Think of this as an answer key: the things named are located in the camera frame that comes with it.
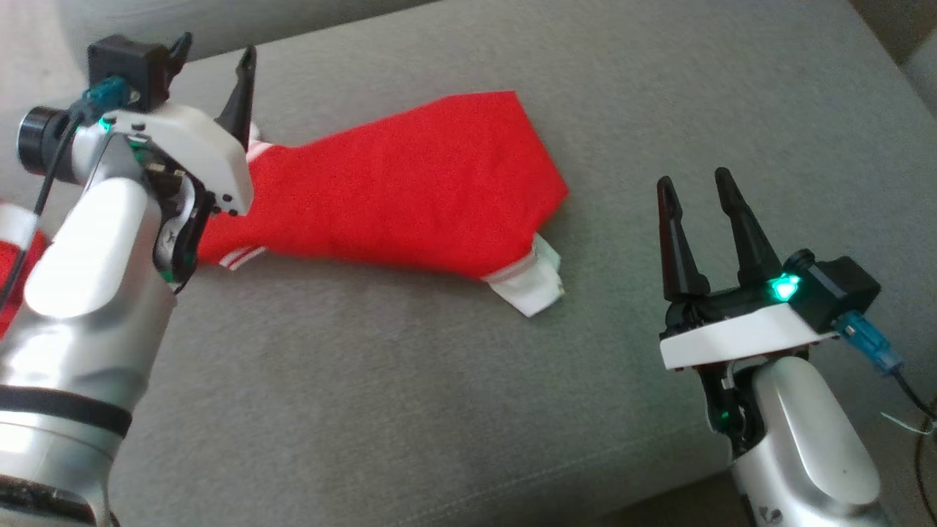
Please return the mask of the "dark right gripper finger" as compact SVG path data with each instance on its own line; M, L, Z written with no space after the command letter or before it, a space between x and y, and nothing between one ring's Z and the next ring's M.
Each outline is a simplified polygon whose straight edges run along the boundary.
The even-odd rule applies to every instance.
M660 178L656 191L663 296L672 303L706 296L710 293L710 284L694 261L682 225L682 204L671 178Z
M726 167L714 171L722 211L728 217L735 241L741 287L763 285L782 274L782 264L752 208Z

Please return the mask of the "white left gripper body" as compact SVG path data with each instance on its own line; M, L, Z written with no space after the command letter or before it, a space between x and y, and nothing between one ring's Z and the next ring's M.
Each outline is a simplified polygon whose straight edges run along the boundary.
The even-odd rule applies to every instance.
M254 191L247 151L204 111L165 102L151 113L116 110L104 117L115 119L114 132L149 138L220 198L223 211L248 213Z

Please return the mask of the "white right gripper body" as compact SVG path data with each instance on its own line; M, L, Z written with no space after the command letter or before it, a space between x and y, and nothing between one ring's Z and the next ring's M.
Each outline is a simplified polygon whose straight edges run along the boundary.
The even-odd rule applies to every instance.
M766 281L701 296L665 284L670 306L660 334L667 370L766 356L833 336L816 330L790 304L799 281Z

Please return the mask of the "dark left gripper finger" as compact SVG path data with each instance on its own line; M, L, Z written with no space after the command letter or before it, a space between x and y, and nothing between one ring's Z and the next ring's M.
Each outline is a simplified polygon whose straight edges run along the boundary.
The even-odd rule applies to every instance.
M249 45L234 69L236 83L225 107L217 117L218 126L234 137L241 144L244 152L247 152L250 141L256 64L257 51L254 45Z
M166 62L166 81L171 83L173 79L183 70L190 55L190 49L193 42L193 34L184 32L174 41L173 46L168 49L168 58Z

